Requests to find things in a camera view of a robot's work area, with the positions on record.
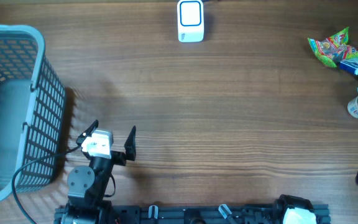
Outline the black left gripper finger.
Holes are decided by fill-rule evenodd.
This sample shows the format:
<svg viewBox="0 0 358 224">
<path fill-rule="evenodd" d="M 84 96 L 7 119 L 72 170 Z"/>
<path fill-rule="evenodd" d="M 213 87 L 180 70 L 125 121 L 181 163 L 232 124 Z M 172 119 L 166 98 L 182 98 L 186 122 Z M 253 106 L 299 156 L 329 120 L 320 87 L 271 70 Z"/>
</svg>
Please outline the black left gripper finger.
<svg viewBox="0 0 358 224">
<path fill-rule="evenodd" d="M 94 131 L 98 128 L 98 125 L 99 121 L 97 119 L 94 120 L 93 123 L 77 137 L 77 145 L 82 145 L 85 139 L 94 133 Z"/>
<path fill-rule="evenodd" d="M 124 148 L 126 151 L 126 160 L 129 161 L 135 161 L 136 159 L 135 134 L 136 134 L 136 126 L 133 126 L 124 144 Z"/>
</svg>

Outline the Haribo gummy candy bag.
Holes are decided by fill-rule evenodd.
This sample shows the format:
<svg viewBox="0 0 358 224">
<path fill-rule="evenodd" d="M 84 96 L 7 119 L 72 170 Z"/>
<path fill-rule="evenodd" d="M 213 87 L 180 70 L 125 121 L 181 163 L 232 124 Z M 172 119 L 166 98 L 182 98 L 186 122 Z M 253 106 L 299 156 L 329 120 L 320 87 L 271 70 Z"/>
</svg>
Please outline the Haribo gummy candy bag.
<svg viewBox="0 0 358 224">
<path fill-rule="evenodd" d="M 308 43 L 316 58 L 326 67 L 336 68 L 343 60 L 358 58 L 358 50 L 348 44 L 349 27 L 322 41 L 308 38 Z"/>
</svg>

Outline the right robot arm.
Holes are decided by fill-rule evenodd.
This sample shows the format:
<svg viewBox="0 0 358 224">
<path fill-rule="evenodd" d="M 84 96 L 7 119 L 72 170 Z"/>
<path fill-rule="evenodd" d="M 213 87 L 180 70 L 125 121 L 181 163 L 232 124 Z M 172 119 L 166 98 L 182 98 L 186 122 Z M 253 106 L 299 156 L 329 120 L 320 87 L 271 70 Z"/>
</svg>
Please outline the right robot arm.
<svg viewBox="0 0 358 224">
<path fill-rule="evenodd" d="M 313 205 L 309 200 L 292 195 L 281 195 L 272 206 L 271 223 L 330 224 L 327 205 Z"/>
</svg>

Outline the grey plastic shopping basket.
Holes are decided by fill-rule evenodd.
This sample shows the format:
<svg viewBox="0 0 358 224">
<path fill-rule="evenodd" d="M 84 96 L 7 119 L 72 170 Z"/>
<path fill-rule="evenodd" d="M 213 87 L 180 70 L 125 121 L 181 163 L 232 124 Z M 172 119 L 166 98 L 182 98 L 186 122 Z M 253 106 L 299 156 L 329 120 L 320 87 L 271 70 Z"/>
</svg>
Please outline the grey plastic shopping basket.
<svg viewBox="0 0 358 224">
<path fill-rule="evenodd" d="M 42 34 L 0 25 L 0 202 L 53 179 L 65 103 Z"/>
</svg>

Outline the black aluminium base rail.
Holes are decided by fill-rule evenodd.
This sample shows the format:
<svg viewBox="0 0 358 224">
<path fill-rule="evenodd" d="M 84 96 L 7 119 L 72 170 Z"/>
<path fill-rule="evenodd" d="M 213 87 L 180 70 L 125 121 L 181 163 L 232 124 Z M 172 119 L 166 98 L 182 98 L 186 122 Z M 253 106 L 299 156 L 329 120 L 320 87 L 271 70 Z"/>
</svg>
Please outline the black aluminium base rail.
<svg viewBox="0 0 358 224">
<path fill-rule="evenodd" d="M 212 207 L 158 207 L 152 205 L 115 206 L 112 215 L 105 223 L 147 224 L 147 223 L 279 223 L 307 224 L 330 223 L 331 217 L 327 205 L 314 205 L 311 210 L 298 207 L 282 207 L 272 204 L 249 204 L 228 206 L 222 204 Z"/>
</svg>

